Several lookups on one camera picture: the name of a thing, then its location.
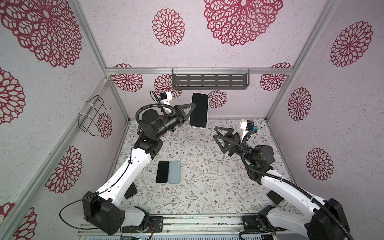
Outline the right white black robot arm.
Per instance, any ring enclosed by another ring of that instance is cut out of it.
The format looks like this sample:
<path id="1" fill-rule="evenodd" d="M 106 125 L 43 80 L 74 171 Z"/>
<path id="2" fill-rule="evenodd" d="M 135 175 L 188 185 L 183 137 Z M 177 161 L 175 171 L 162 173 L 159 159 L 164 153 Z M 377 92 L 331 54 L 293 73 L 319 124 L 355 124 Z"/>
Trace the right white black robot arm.
<path id="1" fill-rule="evenodd" d="M 351 230 L 342 205 L 335 199 L 325 200 L 287 180 L 273 169 L 274 151 L 266 145 L 250 147 L 247 141 L 257 132 L 252 121 L 234 129 L 215 127 L 213 136 L 224 154 L 240 156 L 248 177 L 269 189 L 273 205 L 256 215 L 243 217 L 244 231 L 239 238 L 250 234 L 274 234 L 290 231 L 309 240 L 351 240 Z"/>

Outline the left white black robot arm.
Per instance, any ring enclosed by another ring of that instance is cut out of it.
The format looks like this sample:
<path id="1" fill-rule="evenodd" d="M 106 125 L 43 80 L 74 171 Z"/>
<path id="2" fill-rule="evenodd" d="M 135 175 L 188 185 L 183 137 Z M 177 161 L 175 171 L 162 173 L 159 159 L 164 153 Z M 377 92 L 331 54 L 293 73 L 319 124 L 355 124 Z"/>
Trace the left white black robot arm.
<path id="1" fill-rule="evenodd" d="M 138 109 L 135 115 L 139 125 L 138 139 L 127 160 L 96 192 L 88 191 L 81 199 L 88 223 L 111 236 L 128 222 L 129 212 L 119 207 L 127 190 L 160 151 L 161 137 L 182 126 L 195 107 L 194 103 L 150 104 Z"/>

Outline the light blue phone case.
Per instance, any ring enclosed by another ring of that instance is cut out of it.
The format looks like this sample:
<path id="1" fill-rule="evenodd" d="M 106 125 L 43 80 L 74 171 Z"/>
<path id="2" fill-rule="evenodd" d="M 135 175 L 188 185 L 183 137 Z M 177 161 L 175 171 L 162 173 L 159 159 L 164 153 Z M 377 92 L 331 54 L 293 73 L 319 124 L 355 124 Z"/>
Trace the light blue phone case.
<path id="1" fill-rule="evenodd" d="M 181 182 L 181 162 L 171 161 L 169 165 L 169 184 L 179 184 Z"/>

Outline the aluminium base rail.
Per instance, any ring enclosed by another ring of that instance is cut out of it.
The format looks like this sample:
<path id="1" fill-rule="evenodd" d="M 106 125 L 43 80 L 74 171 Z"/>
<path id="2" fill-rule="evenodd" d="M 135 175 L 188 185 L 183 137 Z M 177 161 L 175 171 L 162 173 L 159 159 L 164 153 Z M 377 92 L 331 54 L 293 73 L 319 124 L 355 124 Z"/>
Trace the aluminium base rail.
<path id="1" fill-rule="evenodd" d="M 149 217 L 164 217 L 164 226 L 161 233 L 155 235 L 237 235 L 243 232 L 247 235 L 265 234 L 298 234 L 307 237 L 306 228 L 310 223 L 310 218 L 304 214 L 285 212 L 272 209 L 265 216 L 268 219 L 270 228 L 264 231 L 246 232 L 244 230 L 242 216 L 262 214 L 198 214 L 198 215 L 149 215 Z M 121 227 L 113 224 L 111 233 L 91 227 L 90 230 L 79 230 L 79 235 L 106 235 L 118 236 L 122 233 L 122 227 L 129 226 L 127 223 Z M 123 233 L 131 235 L 149 235 L 148 233 Z"/>

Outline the bare black phone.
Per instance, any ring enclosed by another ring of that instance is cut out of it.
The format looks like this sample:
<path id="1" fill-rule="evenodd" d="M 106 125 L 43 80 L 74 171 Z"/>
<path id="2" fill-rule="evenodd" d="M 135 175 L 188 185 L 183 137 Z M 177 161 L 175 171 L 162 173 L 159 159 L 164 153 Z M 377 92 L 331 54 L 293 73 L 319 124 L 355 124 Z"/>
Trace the bare black phone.
<path id="1" fill-rule="evenodd" d="M 156 183 L 164 184 L 168 182 L 169 167 L 170 167 L 169 161 L 159 161 L 157 175 L 156 175 Z"/>

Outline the dark grey wall shelf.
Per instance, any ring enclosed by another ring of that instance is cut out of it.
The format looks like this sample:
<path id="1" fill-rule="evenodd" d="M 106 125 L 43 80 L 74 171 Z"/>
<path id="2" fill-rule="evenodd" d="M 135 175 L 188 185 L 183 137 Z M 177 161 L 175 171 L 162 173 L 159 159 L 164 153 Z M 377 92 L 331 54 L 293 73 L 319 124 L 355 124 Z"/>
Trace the dark grey wall shelf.
<path id="1" fill-rule="evenodd" d="M 172 69 L 171 83 L 174 90 L 245 90 L 250 85 L 250 74 L 249 69 L 228 74 L 187 74 Z"/>

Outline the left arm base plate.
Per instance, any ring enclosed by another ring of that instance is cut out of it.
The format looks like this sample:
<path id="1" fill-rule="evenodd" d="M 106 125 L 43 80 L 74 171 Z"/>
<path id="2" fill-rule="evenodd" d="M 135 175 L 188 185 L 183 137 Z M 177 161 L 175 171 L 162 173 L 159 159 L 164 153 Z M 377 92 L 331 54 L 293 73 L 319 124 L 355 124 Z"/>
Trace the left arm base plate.
<path id="1" fill-rule="evenodd" d="M 164 226 L 164 217 L 151 216 L 144 221 L 143 226 L 127 226 L 122 227 L 122 233 L 161 233 Z"/>

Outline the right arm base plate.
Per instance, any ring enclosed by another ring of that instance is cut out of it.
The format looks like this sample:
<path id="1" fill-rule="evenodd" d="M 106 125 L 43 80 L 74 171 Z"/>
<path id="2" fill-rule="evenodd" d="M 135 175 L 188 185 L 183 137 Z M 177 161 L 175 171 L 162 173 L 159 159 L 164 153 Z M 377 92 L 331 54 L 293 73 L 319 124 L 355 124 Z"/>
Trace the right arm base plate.
<path id="1" fill-rule="evenodd" d="M 270 228 L 268 219 L 261 215 L 242 216 L 244 230 L 246 232 L 264 231 Z"/>

